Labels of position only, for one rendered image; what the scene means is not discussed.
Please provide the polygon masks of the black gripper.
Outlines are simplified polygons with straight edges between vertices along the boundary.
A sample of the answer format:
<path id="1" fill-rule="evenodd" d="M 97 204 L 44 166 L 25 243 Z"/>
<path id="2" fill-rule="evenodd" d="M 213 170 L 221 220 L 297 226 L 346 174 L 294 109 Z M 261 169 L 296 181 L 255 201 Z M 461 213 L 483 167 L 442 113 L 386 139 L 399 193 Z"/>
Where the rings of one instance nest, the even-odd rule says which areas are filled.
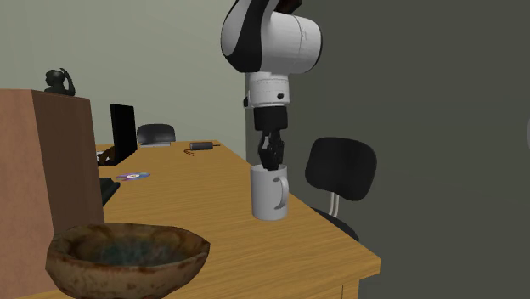
<path id="1" fill-rule="evenodd" d="M 262 132 L 258 144 L 258 155 L 264 169 L 278 170 L 283 163 L 285 142 L 281 138 L 279 130 L 288 127 L 288 113 L 286 106 L 256 107 L 253 109 L 254 128 Z M 272 166 L 270 152 L 268 149 L 268 133 L 270 135 L 270 147 L 272 153 Z"/>

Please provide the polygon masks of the white mug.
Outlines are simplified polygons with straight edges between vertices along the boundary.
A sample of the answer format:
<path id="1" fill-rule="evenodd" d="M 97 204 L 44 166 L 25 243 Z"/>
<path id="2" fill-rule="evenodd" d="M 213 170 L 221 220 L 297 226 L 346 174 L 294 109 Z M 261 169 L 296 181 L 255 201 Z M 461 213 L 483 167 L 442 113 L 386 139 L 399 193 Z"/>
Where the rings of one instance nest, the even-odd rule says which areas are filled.
<path id="1" fill-rule="evenodd" d="M 251 167 L 251 211 L 263 221 L 278 221 L 287 216 L 290 186 L 287 166 L 269 171 L 263 165 Z"/>

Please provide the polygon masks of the wooden desk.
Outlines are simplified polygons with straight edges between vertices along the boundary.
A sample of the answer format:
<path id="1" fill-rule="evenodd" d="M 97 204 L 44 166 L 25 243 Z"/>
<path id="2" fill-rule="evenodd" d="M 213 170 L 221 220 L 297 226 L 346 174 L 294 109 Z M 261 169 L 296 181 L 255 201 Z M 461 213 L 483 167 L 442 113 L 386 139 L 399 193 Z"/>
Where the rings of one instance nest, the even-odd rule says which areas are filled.
<path id="1" fill-rule="evenodd" d="M 201 271 L 166 299 L 358 299 L 380 258 L 295 196 L 285 219 L 251 213 L 250 166 L 225 146 L 188 155 L 188 145 L 141 148 L 103 177 L 126 181 L 104 207 L 111 223 L 185 228 L 210 242 Z"/>

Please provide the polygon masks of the shiny compact disc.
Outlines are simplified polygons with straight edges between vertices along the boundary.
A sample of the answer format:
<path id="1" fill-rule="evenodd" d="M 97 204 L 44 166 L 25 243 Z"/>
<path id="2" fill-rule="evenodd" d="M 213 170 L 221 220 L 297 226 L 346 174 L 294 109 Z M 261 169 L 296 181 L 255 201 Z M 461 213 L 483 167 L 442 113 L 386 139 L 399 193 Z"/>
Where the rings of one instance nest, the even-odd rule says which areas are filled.
<path id="1" fill-rule="evenodd" d="M 149 172 L 130 172 L 130 173 L 125 173 L 125 174 L 116 176 L 115 180 L 119 182 L 133 181 L 133 180 L 148 178 L 149 176 L 150 176 Z"/>

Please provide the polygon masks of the black monitor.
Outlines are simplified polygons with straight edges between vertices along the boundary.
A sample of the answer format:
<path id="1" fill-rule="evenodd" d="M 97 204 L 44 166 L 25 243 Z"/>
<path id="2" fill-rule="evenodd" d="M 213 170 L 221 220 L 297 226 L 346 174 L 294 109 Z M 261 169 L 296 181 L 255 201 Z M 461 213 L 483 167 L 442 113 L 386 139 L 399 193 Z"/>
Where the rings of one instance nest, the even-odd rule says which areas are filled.
<path id="1" fill-rule="evenodd" d="M 138 149 L 134 107 L 110 104 L 110 116 L 115 150 L 112 164 L 117 165 Z"/>

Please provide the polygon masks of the black keyboard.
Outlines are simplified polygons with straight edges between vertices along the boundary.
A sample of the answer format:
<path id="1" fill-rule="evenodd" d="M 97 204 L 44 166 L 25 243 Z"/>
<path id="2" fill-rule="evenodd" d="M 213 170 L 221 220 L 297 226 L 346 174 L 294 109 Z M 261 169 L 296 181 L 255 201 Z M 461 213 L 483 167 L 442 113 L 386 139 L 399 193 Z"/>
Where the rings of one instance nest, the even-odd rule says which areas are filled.
<path id="1" fill-rule="evenodd" d="M 105 206 L 113 194 L 120 188 L 121 184 L 119 182 L 114 182 L 111 178 L 101 178 L 99 181 L 102 205 Z"/>

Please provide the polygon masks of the brown rustic bowl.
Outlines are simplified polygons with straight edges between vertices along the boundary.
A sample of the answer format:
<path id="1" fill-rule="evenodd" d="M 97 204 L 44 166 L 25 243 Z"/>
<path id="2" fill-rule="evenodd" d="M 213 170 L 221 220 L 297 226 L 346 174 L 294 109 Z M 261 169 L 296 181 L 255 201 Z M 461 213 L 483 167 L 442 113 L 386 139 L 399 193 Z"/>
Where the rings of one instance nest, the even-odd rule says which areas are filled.
<path id="1" fill-rule="evenodd" d="M 210 247 L 173 226 L 88 224 L 52 238 L 45 270 L 74 299 L 161 299 L 199 273 Z"/>

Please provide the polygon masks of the black bust figure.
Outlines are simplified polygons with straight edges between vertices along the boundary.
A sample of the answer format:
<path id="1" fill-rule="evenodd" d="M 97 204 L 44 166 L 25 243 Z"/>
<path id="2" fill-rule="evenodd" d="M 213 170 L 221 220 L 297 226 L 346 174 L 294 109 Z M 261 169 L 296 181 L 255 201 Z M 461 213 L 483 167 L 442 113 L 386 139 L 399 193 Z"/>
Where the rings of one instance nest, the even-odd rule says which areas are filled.
<path id="1" fill-rule="evenodd" d="M 57 93 L 68 96 L 76 95 L 72 78 L 66 69 L 61 68 L 59 71 L 49 70 L 45 76 L 45 82 L 48 85 L 48 88 L 45 89 L 46 93 Z"/>

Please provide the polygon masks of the large brown box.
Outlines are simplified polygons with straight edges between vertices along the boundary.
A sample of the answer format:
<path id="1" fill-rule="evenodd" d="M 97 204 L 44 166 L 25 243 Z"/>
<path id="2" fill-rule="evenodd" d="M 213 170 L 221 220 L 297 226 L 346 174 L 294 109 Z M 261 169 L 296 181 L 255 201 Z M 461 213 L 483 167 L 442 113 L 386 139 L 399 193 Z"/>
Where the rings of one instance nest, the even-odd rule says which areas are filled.
<path id="1" fill-rule="evenodd" d="M 53 290 L 53 236 L 103 221 L 89 100 L 0 89 L 0 299 Z"/>

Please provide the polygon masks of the black chair with white frame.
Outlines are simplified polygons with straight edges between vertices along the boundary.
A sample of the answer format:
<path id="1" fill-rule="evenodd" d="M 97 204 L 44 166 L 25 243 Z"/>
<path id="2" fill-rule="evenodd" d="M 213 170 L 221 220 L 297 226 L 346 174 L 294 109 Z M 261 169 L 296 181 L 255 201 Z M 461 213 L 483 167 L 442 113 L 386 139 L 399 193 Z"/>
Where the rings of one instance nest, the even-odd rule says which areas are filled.
<path id="1" fill-rule="evenodd" d="M 330 192 L 330 208 L 327 212 L 318 208 L 314 211 L 359 240 L 355 230 L 338 217 L 340 199 L 364 199 L 374 181 L 376 168 L 376 153 L 363 142 L 338 137 L 316 139 L 308 157 L 305 179 L 312 187 Z"/>

